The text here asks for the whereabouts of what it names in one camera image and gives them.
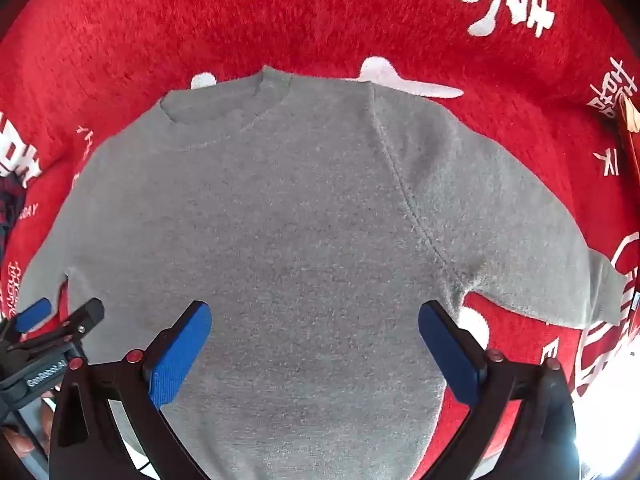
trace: red screw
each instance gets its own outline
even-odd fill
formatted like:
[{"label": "red screw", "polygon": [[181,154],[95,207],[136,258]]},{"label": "red screw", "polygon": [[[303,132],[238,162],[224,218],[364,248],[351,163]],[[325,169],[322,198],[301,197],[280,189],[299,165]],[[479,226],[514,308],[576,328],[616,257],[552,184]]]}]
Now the red screw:
[{"label": "red screw", "polygon": [[81,367],[84,364],[84,361],[82,361],[81,357],[74,357],[73,359],[71,359],[71,362],[69,363],[69,368],[71,368],[72,370],[78,370],[79,367]]},{"label": "red screw", "polygon": [[142,361],[143,356],[144,352],[142,350],[132,350],[127,354],[127,362],[138,363]]}]

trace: red carpet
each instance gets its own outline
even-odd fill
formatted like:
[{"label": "red carpet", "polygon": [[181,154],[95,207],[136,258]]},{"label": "red carpet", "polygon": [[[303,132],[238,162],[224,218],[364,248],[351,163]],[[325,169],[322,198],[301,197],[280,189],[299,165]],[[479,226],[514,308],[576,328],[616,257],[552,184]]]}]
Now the red carpet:
[{"label": "red carpet", "polygon": [[[0,44],[0,166],[27,172],[31,207],[2,263],[4,312],[86,156],[165,92],[199,72],[224,81],[264,64],[357,77],[370,56],[387,58],[404,79],[463,90],[438,101],[533,171],[590,247],[612,259],[624,247],[614,263],[632,286],[635,189],[615,123],[596,107],[612,115],[607,98],[636,95],[630,79],[640,63],[597,0],[32,0]],[[596,101],[591,85],[602,94]],[[582,334],[475,294],[467,303],[488,322],[491,346],[536,363],[557,353],[581,393],[607,352],[638,331],[627,296],[620,327]],[[447,395],[420,471],[463,414]]]}]

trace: black clamp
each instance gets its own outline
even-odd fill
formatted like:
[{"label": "black clamp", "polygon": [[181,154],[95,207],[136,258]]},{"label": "black clamp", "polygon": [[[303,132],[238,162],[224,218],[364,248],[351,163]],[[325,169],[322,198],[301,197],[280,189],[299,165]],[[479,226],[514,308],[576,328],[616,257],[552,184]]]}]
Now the black clamp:
[{"label": "black clamp", "polygon": [[511,400],[520,409],[494,469],[484,480],[579,480],[575,418],[560,363],[510,362],[499,350],[485,352],[459,329],[437,301],[418,315],[420,334],[459,402],[470,412],[421,480],[468,480],[491,443]]},{"label": "black clamp", "polygon": [[[49,300],[42,299],[18,316],[0,321],[0,425],[13,414],[43,456],[44,450],[18,410],[58,384],[70,361],[84,358],[81,340],[104,318],[102,302],[93,298],[52,332],[23,340],[51,312]],[[0,463],[3,473],[5,468],[14,471],[7,478],[33,480],[1,435]]]},{"label": "black clamp", "polygon": [[[122,361],[97,365],[89,365],[82,355],[72,358],[52,428],[50,480],[148,478],[131,461],[110,399],[122,402],[146,456],[162,480],[207,480],[160,407],[174,399],[210,327],[209,307],[194,301],[146,351],[132,350]],[[420,308],[418,328],[454,395],[470,408],[458,432],[422,480],[471,478],[510,400],[521,400],[516,421],[497,464],[482,478],[580,478],[572,402],[557,360],[548,359],[542,365],[520,364],[510,362],[500,351],[485,352],[436,301]],[[3,438],[0,470],[11,480],[33,480]]]}]

